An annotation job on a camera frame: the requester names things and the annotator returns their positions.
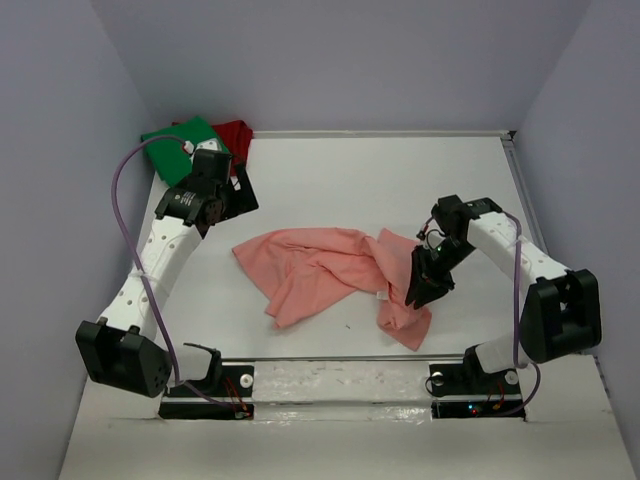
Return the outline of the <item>pink t shirt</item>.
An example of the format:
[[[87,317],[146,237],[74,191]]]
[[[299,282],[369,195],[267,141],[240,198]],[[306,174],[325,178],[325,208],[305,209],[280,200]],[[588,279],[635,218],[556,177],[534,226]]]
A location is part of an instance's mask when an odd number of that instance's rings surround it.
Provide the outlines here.
[[[265,313],[275,328],[291,327],[361,291],[382,296],[378,327],[416,351],[432,318],[428,308],[405,304],[417,246],[388,229],[373,237],[356,229],[293,228],[249,239],[232,253],[269,300]]]

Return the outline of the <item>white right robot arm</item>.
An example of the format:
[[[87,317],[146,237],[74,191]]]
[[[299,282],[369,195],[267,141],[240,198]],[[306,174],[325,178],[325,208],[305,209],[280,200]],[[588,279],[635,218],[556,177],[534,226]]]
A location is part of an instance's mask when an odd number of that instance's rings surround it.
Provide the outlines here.
[[[406,305],[418,309],[451,292],[453,270],[475,251],[513,283],[513,329],[467,349],[460,379],[468,390],[482,392],[497,373],[547,363],[601,343],[599,285],[591,271],[573,270],[549,257],[523,235],[514,216],[489,198],[441,197],[431,218],[444,238],[430,246],[427,231],[418,233],[421,244],[411,254]]]

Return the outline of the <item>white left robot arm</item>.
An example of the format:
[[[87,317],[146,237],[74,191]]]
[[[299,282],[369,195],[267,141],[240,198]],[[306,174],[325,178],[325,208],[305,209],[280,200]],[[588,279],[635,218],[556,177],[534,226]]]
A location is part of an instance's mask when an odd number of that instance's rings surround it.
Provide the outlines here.
[[[78,327],[92,381],[150,398],[178,384],[175,349],[155,341],[168,335],[162,309],[209,229],[259,207],[245,166],[233,158],[214,140],[194,146],[191,172],[162,196],[116,297],[96,321]]]

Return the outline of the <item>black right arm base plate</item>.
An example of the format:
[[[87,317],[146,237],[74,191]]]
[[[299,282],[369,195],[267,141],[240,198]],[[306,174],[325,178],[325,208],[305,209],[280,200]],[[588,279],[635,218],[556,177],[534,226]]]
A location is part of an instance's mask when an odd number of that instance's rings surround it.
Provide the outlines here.
[[[524,418],[524,396],[515,370],[468,379],[461,363],[429,365],[425,389],[436,420],[506,416]]]

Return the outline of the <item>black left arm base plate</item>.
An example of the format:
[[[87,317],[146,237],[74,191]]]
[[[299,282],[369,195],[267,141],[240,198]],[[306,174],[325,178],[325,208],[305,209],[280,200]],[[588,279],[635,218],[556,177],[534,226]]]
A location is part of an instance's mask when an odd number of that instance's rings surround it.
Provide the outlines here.
[[[216,384],[205,379],[198,392],[187,386],[167,390],[158,415],[164,420],[250,421],[254,418],[255,366],[246,362],[222,363]]]

